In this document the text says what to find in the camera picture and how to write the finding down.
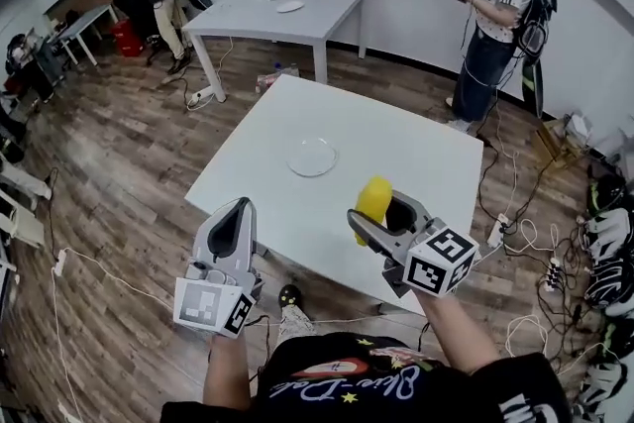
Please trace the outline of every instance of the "desk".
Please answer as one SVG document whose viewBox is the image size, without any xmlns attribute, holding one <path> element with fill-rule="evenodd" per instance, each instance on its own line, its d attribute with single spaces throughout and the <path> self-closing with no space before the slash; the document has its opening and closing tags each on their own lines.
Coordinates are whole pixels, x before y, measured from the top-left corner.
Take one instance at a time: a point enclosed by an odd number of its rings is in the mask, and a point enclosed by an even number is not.
<svg viewBox="0 0 634 423">
<path fill-rule="evenodd" d="M 79 44 L 81 45 L 83 50 L 88 55 L 88 58 L 90 59 L 92 64 L 93 65 L 97 65 L 97 60 L 95 60 L 95 57 L 93 56 L 93 54 L 88 49 L 88 46 L 86 45 L 86 42 L 81 37 L 81 33 L 83 31 L 85 31 L 88 27 L 91 27 L 93 32 L 97 36 L 97 38 L 99 38 L 99 41 L 101 41 L 101 39 L 102 39 L 101 38 L 101 34 L 97 30 L 97 28 L 94 25 L 92 25 L 92 24 L 99 17 L 101 17 L 101 15 L 105 14 L 106 12 L 110 13 L 110 16 L 112 17 L 112 21 L 114 23 L 119 22 L 119 19 L 117 18 L 117 15 L 115 14 L 115 10 L 112 9 L 111 5 L 108 4 L 107 6 L 99 6 L 99 7 L 96 7 L 94 9 L 91 9 L 90 11 L 84 13 L 70 27 L 68 27 L 67 29 L 65 29 L 61 33 L 59 33 L 56 36 L 54 36 L 53 38 L 51 38 L 51 44 L 55 44 L 57 41 L 61 42 L 61 44 L 63 45 L 64 49 L 68 53 L 68 56 L 70 56 L 70 59 L 74 62 L 75 65 L 77 65 L 78 64 L 77 58 L 75 57 L 74 54 L 72 54 L 72 51 L 68 47 L 68 41 L 71 41 L 73 39 L 77 39 L 77 41 L 79 42 Z"/>
<path fill-rule="evenodd" d="M 289 1 L 220 0 L 185 25 L 183 29 L 189 33 L 198 59 L 220 102 L 225 100 L 225 93 L 201 36 L 266 39 L 310 45 L 315 60 L 315 80 L 326 83 L 326 41 L 359 6 L 359 58 L 366 56 L 364 0 L 300 0 L 305 4 L 301 9 L 277 13 L 277 7 Z"/>
<path fill-rule="evenodd" d="M 339 154 L 326 174 L 303 178 L 286 161 L 304 139 Z M 468 233 L 482 143 L 393 106 L 283 75 L 207 164 L 185 199 L 212 214 L 242 196 L 258 216 L 258 242 L 373 298 L 422 314 L 410 291 L 398 298 L 381 276 L 384 257 L 357 245 L 346 213 L 372 176 Z"/>
</svg>

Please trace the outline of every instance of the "white square table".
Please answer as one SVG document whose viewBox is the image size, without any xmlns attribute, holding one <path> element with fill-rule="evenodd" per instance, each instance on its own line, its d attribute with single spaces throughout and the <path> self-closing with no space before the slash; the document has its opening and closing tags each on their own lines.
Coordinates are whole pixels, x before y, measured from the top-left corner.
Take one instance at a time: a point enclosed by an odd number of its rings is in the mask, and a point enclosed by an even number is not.
<svg viewBox="0 0 634 423">
<path fill-rule="evenodd" d="M 222 89 L 201 36 L 284 41 L 313 47 L 315 80 L 328 81 L 326 42 L 341 23 L 359 6 L 359 58 L 366 56 L 367 31 L 364 0 L 299 0 L 304 7 L 278 13 L 277 7 L 291 0 L 220 0 L 189 22 L 183 30 L 196 49 L 207 79 L 220 102 Z"/>
<path fill-rule="evenodd" d="M 72 39 L 77 39 L 77 41 L 79 42 L 83 50 L 86 52 L 88 59 L 92 62 L 93 65 L 97 65 L 97 60 L 95 60 L 95 57 L 93 56 L 92 52 L 88 48 L 88 45 L 86 44 L 84 39 L 81 37 L 81 33 L 85 31 L 88 27 L 92 27 L 93 32 L 95 33 L 97 38 L 99 38 L 99 41 L 101 41 L 102 39 L 101 34 L 99 33 L 99 31 L 93 24 L 97 21 L 98 18 L 100 18 L 106 12 L 110 13 L 110 17 L 112 18 L 112 21 L 114 23 L 119 22 L 119 19 L 117 18 L 117 15 L 115 14 L 115 10 L 112 8 L 110 4 L 105 6 L 99 6 L 81 15 L 77 19 L 77 21 L 73 23 L 70 27 L 68 27 L 63 32 L 61 32 L 60 34 L 57 34 L 54 38 L 52 38 L 51 43 L 54 44 L 57 41 L 60 41 L 61 45 L 64 47 L 64 49 L 68 53 L 68 56 L 70 56 L 70 59 L 74 62 L 75 65 L 77 65 L 78 64 L 77 58 L 68 47 L 68 41 Z"/>
<path fill-rule="evenodd" d="M 301 177 L 287 159 L 304 139 L 338 151 L 326 174 Z M 405 110 L 283 75 L 247 114 L 185 199 L 212 214 L 249 197 L 258 242 L 320 275 L 422 314 L 410 291 L 398 298 L 381 276 L 384 257 L 361 247 L 347 211 L 371 177 L 420 201 L 457 231 L 471 229 L 482 143 Z"/>
</svg>

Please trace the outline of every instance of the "forearm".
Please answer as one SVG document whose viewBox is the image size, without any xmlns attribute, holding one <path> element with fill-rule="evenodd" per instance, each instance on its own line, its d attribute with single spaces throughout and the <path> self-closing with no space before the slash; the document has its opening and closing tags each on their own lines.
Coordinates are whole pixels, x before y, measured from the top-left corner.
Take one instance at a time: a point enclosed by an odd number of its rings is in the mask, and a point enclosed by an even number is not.
<svg viewBox="0 0 634 423">
<path fill-rule="evenodd" d="M 493 341 L 455 296 L 435 298 L 422 292 L 416 296 L 453 368 L 473 373 L 500 359 Z"/>
<path fill-rule="evenodd" d="M 511 28 L 515 22 L 515 16 L 508 9 L 503 9 L 487 2 L 486 0 L 471 0 L 474 7 L 489 20 Z"/>
<path fill-rule="evenodd" d="M 237 339 L 220 335 L 212 338 L 202 403 L 241 411 L 249 409 L 251 392 L 244 333 Z"/>
</svg>

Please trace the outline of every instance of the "yellow object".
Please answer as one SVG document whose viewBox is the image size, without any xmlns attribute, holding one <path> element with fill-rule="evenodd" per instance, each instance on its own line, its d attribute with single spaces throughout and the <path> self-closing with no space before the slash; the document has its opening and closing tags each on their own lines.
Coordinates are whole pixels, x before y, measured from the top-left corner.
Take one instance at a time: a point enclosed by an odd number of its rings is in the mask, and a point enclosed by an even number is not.
<svg viewBox="0 0 634 423">
<path fill-rule="evenodd" d="M 392 185 L 382 176 L 374 176 L 368 182 L 368 185 L 364 187 L 357 199 L 357 206 L 355 210 L 368 215 L 372 220 L 378 224 L 382 224 L 385 212 L 389 206 L 389 202 L 392 200 Z M 364 242 L 359 235 L 355 233 L 357 243 L 361 246 L 365 246 Z"/>
</svg>

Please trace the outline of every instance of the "white rectangular table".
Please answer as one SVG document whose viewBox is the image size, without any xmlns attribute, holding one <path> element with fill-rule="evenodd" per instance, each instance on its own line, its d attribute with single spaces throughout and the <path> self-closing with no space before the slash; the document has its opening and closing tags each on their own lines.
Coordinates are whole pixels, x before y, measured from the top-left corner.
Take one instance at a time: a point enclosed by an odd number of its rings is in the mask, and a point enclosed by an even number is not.
<svg viewBox="0 0 634 423">
<path fill-rule="evenodd" d="M 338 151 L 326 174 L 304 178 L 286 161 L 322 138 Z M 283 75 L 244 118 L 189 189 L 212 214 L 241 196 L 255 204 L 258 242 L 320 275 L 422 314 L 381 276 L 384 257 L 357 245 L 346 213 L 381 175 L 458 231 L 471 229 L 482 143 L 413 113 L 338 88 Z"/>
<path fill-rule="evenodd" d="M 201 36 L 285 41 L 313 47 L 315 80 L 328 80 L 326 42 L 341 23 L 359 6 L 359 57 L 366 56 L 367 32 L 364 0 L 299 0 L 304 7 L 291 13 L 277 13 L 278 6 L 291 0 L 220 0 L 183 28 L 191 37 L 198 59 L 216 98 L 225 94 L 209 59 Z"/>
<path fill-rule="evenodd" d="M 95 60 L 95 57 L 93 56 L 92 52 L 88 48 L 86 42 L 81 37 L 81 33 L 85 31 L 88 27 L 91 27 L 93 32 L 97 36 L 97 38 L 99 38 L 99 41 L 101 41 L 102 39 L 101 34 L 99 33 L 99 31 L 93 24 L 94 22 L 97 21 L 98 18 L 101 17 L 101 15 L 105 14 L 106 12 L 110 13 L 110 16 L 112 17 L 112 21 L 114 23 L 119 22 L 119 19 L 117 18 L 117 15 L 115 14 L 115 10 L 112 8 L 110 4 L 105 6 L 99 6 L 81 15 L 79 19 L 75 23 L 73 23 L 70 27 L 68 27 L 66 30 L 64 30 L 63 32 L 61 32 L 60 34 L 57 34 L 57 36 L 52 38 L 51 43 L 60 41 L 64 49 L 68 53 L 68 56 L 70 56 L 70 59 L 74 62 L 75 65 L 77 65 L 78 64 L 77 58 L 68 47 L 68 41 L 77 39 L 77 41 L 79 42 L 83 50 L 86 52 L 86 55 L 88 55 L 88 59 L 92 62 L 93 65 L 97 65 L 97 60 Z"/>
</svg>

